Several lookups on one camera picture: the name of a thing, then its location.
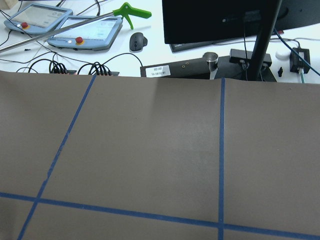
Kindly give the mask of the black monitor stand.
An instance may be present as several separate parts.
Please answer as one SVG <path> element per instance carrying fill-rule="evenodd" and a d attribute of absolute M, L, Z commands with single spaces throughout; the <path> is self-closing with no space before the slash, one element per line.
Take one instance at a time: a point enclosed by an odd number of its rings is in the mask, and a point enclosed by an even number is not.
<path fill-rule="evenodd" d="M 275 82 L 270 65 L 264 62 L 270 38 L 281 8 L 281 0 L 266 0 L 260 3 L 261 16 L 256 30 L 256 40 L 253 52 L 231 49 L 229 60 L 220 57 L 217 67 L 210 72 L 210 79 L 230 78 L 242 81 Z"/>

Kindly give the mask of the blue teach pendant right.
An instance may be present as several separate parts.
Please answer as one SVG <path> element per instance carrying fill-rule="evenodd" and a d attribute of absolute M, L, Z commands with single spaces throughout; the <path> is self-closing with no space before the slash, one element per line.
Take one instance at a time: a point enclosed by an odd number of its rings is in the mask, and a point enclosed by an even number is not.
<path fill-rule="evenodd" d="M 106 17 L 53 35 L 47 39 L 47 43 L 59 49 L 108 50 L 122 25 L 121 17 Z"/>

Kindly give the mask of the black usb hub right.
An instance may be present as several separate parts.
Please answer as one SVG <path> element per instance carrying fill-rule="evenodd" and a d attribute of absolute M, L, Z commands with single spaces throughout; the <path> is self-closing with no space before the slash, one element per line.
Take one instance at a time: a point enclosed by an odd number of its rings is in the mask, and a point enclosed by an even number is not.
<path fill-rule="evenodd" d="M 91 68 L 88 72 L 89 75 L 97 76 L 119 76 L 118 71 L 111 71 L 107 66 L 99 62 L 95 62 L 91 65 Z"/>

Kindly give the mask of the black usb hub left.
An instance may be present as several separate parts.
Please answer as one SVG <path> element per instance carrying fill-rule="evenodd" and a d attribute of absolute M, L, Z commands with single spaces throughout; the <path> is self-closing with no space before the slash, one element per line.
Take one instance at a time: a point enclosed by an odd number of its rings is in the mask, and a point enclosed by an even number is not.
<path fill-rule="evenodd" d="M 51 61 L 48 70 L 50 74 L 75 75 L 77 73 L 76 70 L 67 69 L 63 63 L 57 61 Z"/>

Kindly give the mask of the black labelled box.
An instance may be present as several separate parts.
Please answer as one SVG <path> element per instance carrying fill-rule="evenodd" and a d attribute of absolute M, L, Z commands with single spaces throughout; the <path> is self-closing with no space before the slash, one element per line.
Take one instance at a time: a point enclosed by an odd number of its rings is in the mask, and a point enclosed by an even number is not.
<path fill-rule="evenodd" d="M 210 70 L 203 58 L 160 63 L 140 67 L 140 76 L 147 78 L 209 79 Z"/>

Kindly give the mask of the black usb hub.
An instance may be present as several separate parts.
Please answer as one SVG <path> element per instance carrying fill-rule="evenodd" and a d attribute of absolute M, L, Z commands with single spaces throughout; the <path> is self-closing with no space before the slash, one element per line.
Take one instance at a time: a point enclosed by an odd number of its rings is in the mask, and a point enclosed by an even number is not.
<path fill-rule="evenodd" d="M 63 63 L 57 61 L 51 61 L 48 70 L 50 74 L 75 75 L 77 73 L 76 70 L 67 69 Z"/>
<path fill-rule="evenodd" d="M 89 75 L 97 76 L 119 76 L 118 71 L 111 71 L 107 66 L 99 62 L 95 62 L 91 65 L 91 68 L 88 72 Z"/>

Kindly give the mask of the blue teach pendant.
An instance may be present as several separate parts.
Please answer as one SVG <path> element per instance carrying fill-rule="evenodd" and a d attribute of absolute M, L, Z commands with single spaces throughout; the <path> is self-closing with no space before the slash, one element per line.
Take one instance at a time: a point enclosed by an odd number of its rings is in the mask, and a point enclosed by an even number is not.
<path fill-rule="evenodd" d="M 13 31 L 29 35 L 42 35 L 56 28 L 67 16 L 72 15 L 69 8 L 31 3 L 4 21 Z"/>
<path fill-rule="evenodd" d="M 59 49 L 108 50 L 122 25 L 121 17 L 106 17 L 53 35 L 47 39 L 47 43 Z"/>

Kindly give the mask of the blue teach pendant left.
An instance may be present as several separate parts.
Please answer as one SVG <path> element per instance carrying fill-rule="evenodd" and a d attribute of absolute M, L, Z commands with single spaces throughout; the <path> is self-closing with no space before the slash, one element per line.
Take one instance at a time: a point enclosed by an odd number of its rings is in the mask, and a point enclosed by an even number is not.
<path fill-rule="evenodd" d="M 69 8 L 31 3 L 4 21 L 13 31 L 29 35 L 42 35 L 56 28 L 67 16 L 72 15 Z"/>

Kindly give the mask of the green handled reach grabber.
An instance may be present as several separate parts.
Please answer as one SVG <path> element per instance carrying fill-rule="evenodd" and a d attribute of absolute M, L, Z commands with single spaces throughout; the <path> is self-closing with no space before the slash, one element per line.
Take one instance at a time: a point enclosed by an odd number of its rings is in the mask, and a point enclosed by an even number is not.
<path fill-rule="evenodd" d="M 133 30 L 134 26 L 133 26 L 132 21 L 130 19 L 130 15 L 135 16 L 135 17 L 139 17 L 139 18 L 148 19 L 148 18 L 150 18 L 152 16 L 152 13 L 150 11 L 147 11 L 147 10 L 143 10 L 143 9 L 132 7 L 128 2 L 125 2 L 125 3 L 122 4 L 122 6 L 119 9 L 115 9 L 112 12 L 109 12 L 109 13 L 106 13 L 106 14 L 103 14 L 103 15 L 100 15 L 100 16 L 95 16 L 93 18 L 89 18 L 87 20 L 83 20 L 81 22 L 74 23 L 74 24 L 68 25 L 66 27 L 63 27 L 63 28 L 60 28 L 60 29 L 56 29 L 56 30 L 52 30 L 52 31 L 48 31 L 48 32 L 46 32 L 44 34 L 37 35 L 37 36 L 31 37 L 31 38 L 28 38 L 26 40 L 23 40 L 23 41 L 20 41 L 20 42 L 17 42 L 17 43 L 2 47 L 0 49 L 0 52 L 4 53 L 6 51 L 18 48 L 20 46 L 24 46 L 24 45 L 27 45 L 29 43 L 36 42 L 38 40 L 46 39 L 46 38 L 49 38 L 51 36 L 66 32 L 66 31 L 68 31 L 70 29 L 74 29 L 74 28 L 77 28 L 77 27 L 80 27 L 80 26 L 83 26 L 83 25 L 87 25 L 87 24 L 93 23 L 95 21 L 104 20 L 104 19 L 106 19 L 108 17 L 121 16 L 122 18 L 125 18 L 127 20 L 127 22 L 129 23 L 130 28 Z"/>

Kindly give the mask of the black adapter box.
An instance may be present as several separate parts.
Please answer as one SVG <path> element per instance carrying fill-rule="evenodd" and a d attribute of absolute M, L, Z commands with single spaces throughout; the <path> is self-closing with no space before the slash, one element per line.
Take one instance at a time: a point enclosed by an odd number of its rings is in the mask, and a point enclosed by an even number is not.
<path fill-rule="evenodd" d="M 289 56 L 289 69 L 292 73 L 298 73 L 299 69 L 303 69 L 304 73 L 307 74 L 310 67 L 306 64 L 311 63 L 310 61 L 310 50 L 307 48 L 296 48 L 294 47 Z"/>

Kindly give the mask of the small metal cup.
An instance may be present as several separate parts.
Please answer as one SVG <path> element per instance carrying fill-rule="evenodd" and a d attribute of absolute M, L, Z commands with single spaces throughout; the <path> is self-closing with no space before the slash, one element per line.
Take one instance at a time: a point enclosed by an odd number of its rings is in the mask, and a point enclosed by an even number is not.
<path fill-rule="evenodd" d="M 206 61 L 210 72 L 209 79 L 214 80 L 218 72 L 219 56 L 215 52 L 205 52 L 202 58 Z"/>

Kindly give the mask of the black computer mouse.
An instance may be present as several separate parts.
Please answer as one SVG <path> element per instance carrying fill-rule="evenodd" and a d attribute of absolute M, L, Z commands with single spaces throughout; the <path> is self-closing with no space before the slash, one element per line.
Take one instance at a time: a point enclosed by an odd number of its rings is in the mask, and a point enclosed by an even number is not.
<path fill-rule="evenodd" d="M 142 32 L 135 32 L 129 40 L 129 49 L 132 52 L 140 52 L 148 45 L 148 39 Z"/>

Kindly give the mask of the black computer monitor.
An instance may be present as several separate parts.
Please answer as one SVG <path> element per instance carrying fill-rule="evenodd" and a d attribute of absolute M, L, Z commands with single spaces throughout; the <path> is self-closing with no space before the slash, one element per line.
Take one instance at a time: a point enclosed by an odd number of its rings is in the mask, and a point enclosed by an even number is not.
<path fill-rule="evenodd" d="M 318 0 L 164 0 L 164 42 L 188 44 L 255 36 L 320 22 Z"/>

